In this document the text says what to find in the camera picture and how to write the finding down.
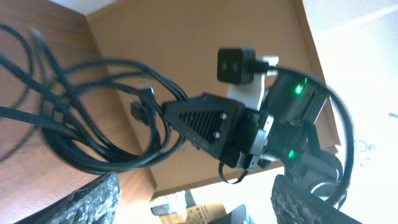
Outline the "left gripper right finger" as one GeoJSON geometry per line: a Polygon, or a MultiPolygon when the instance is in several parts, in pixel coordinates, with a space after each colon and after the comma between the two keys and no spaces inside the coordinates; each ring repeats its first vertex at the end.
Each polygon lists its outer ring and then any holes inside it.
{"type": "Polygon", "coordinates": [[[281,174],[275,177],[271,203],[278,223],[356,224],[358,222],[281,174]]]}

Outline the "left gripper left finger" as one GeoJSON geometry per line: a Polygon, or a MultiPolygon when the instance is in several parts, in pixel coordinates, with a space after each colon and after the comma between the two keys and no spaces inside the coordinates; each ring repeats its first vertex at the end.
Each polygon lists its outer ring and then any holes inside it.
{"type": "Polygon", "coordinates": [[[112,224],[121,198],[118,175],[103,174],[61,200],[17,222],[112,224]]]}

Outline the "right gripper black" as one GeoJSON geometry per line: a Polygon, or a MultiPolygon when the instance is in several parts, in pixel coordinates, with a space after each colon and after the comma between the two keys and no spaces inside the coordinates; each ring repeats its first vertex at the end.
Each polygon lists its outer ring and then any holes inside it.
{"type": "Polygon", "coordinates": [[[162,104],[165,120],[183,137],[222,164],[255,170],[274,117],[239,101],[204,93],[162,104]]]}

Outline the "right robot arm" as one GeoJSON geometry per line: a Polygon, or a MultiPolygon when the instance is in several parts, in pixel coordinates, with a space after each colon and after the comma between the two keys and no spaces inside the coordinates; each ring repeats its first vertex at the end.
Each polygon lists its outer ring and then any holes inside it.
{"type": "Polygon", "coordinates": [[[305,77],[279,72],[259,109],[205,93],[168,101],[166,121],[220,166],[249,172],[281,161],[302,189],[329,199],[343,181],[343,166],[320,146],[316,120],[326,93],[305,77]]]}

